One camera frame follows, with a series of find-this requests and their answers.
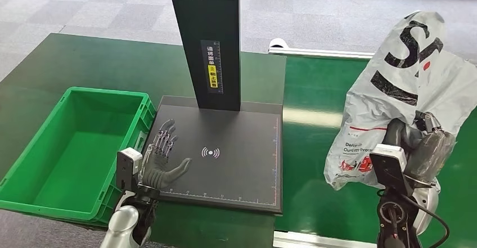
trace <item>black platform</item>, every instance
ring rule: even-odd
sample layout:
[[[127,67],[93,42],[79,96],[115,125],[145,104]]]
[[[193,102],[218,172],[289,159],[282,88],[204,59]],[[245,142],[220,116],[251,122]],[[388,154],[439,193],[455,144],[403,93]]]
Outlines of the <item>black platform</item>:
[[[243,102],[241,111],[199,109],[194,98],[164,96],[147,145],[168,119],[178,141],[168,170],[192,158],[161,199],[282,213],[282,106]]]

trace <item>nfc symbol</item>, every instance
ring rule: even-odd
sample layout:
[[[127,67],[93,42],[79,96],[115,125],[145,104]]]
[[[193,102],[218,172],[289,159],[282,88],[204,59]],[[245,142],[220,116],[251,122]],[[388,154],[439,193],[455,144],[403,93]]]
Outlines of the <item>nfc symbol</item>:
[[[206,157],[206,156],[213,156],[215,159],[219,158],[219,155],[221,154],[220,150],[218,148],[216,148],[215,150],[211,151],[209,150],[207,147],[204,147],[202,149],[202,157]]]

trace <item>humanoid robot hand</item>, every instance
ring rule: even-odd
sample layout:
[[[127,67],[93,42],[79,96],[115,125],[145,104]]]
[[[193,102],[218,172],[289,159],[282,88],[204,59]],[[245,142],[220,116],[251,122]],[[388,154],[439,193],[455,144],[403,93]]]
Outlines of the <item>humanoid robot hand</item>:
[[[185,158],[176,168],[166,171],[169,153],[177,141],[172,136],[175,131],[174,120],[167,120],[159,129],[154,141],[147,146],[139,182],[145,186],[160,190],[171,185],[189,169],[190,158]]]

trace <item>green table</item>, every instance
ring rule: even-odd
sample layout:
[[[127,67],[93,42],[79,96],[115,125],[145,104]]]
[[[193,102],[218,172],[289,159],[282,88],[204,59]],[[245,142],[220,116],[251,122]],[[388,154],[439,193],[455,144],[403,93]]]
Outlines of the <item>green table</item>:
[[[351,183],[339,192],[323,166],[339,130],[345,93],[367,60],[242,54],[242,99],[283,100],[283,216],[180,204],[160,204],[152,240],[179,247],[270,247],[273,230],[374,242],[375,189]],[[19,156],[64,91],[71,86],[193,96],[179,46],[51,34],[0,83],[0,178]],[[438,214],[451,227],[444,247],[476,247],[472,156],[473,113],[439,176]],[[442,230],[433,222],[428,245]]]

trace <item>crate handle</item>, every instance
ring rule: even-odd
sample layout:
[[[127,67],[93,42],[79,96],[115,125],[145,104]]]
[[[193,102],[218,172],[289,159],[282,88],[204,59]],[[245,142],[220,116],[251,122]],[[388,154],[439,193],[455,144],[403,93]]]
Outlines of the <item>crate handle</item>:
[[[134,145],[135,150],[141,151],[139,150],[139,148],[142,148],[142,146],[144,145],[144,141],[146,140],[146,137],[147,137],[146,133],[144,133],[143,131],[139,131],[139,136],[137,137],[136,144]]]

